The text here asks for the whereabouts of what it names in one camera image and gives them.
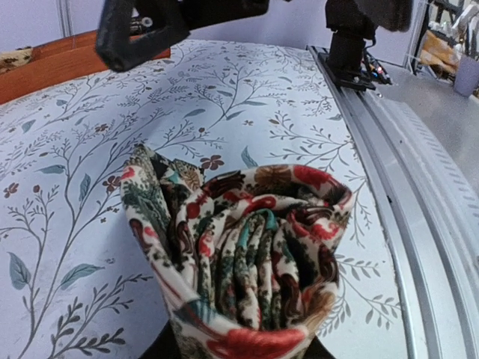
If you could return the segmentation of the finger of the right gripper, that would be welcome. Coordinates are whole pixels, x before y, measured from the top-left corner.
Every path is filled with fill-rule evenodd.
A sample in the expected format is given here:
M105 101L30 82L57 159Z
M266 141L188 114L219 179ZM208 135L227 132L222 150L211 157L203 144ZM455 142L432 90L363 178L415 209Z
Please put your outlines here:
M112 71L126 72L185 40L191 31L264 15L268 1L106 0L95 50Z

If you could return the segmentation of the cream floral paisley tie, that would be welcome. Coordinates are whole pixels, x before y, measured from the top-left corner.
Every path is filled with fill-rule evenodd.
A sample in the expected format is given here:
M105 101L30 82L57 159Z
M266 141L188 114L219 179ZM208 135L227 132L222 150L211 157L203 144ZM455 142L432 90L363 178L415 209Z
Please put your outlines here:
M139 145L120 196L169 320L147 358L327 358L351 190L304 165L206 179Z

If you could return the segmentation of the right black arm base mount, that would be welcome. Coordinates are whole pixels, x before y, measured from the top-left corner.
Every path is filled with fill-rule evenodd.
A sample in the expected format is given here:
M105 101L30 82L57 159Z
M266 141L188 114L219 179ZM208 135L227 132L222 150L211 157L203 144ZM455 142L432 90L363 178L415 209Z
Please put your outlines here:
M355 34L336 31L329 50L317 50L317 59L338 88L356 91L376 90L375 84L393 85L391 77L368 49L370 46Z

